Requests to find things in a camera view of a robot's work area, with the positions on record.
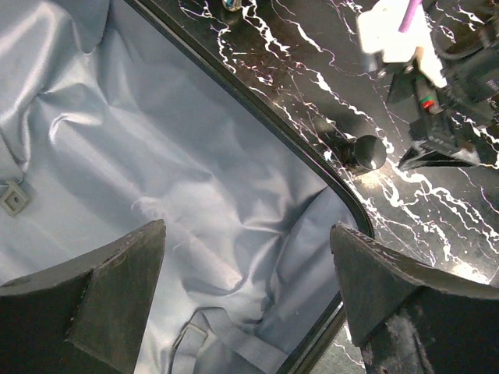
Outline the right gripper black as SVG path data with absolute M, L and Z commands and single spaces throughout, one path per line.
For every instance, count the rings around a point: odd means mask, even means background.
M 419 118 L 409 125 L 412 142 L 398 163 L 400 170 L 480 164 L 475 146 L 464 140 L 451 120 L 457 111 L 479 124 L 493 118 L 488 100 L 498 95 L 498 4 L 484 6 L 480 14 L 487 17 L 486 22 L 448 49 L 441 47 L 437 36 L 444 15 L 429 32 L 442 87 L 430 78 L 430 67 L 421 56 L 409 61 L 410 71 L 400 69 L 394 74 L 388 102 L 414 97 L 419 110 Z

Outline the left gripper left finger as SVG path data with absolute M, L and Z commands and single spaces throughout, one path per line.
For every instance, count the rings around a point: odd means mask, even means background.
M 3 373 L 132 373 L 165 254 L 163 220 L 1 286 Z

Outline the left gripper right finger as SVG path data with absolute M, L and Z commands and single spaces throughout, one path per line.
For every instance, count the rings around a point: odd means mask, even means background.
M 338 223 L 331 251 L 352 343 L 368 373 L 496 373 L 498 289 Z

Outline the blue fish-print suitcase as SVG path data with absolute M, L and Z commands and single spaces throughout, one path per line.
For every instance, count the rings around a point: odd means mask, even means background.
M 339 195 L 123 1 L 1 4 L 1 279 L 149 221 L 166 249 L 138 373 L 168 371 L 200 308 L 291 354 L 338 293 Z

